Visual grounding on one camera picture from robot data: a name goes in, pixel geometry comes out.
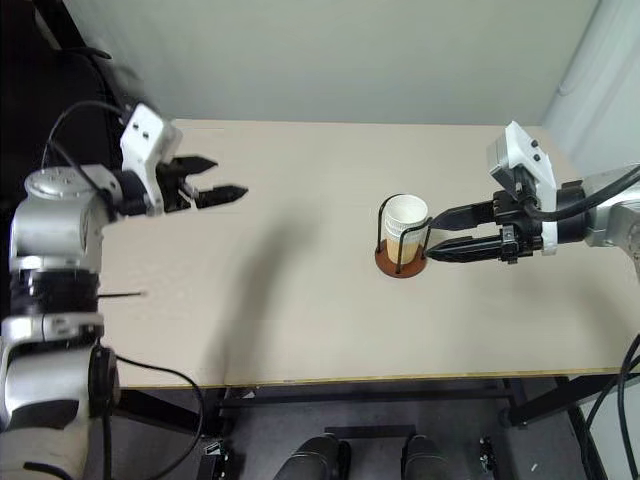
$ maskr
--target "round wooden base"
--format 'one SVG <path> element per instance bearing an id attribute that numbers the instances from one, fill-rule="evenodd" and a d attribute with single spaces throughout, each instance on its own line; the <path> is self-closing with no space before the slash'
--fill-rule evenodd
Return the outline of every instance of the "round wooden base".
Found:
<path id="1" fill-rule="evenodd" d="M 394 278 L 409 278 L 419 274 L 427 266 L 427 259 L 422 258 L 422 249 L 418 249 L 416 256 L 409 263 L 400 266 L 400 273 L 396 273 L 396 263 L 387 256 L 387 241 L 380 244 L 380 251 L 375 252 L 376 265 L 384 273 Z"/>

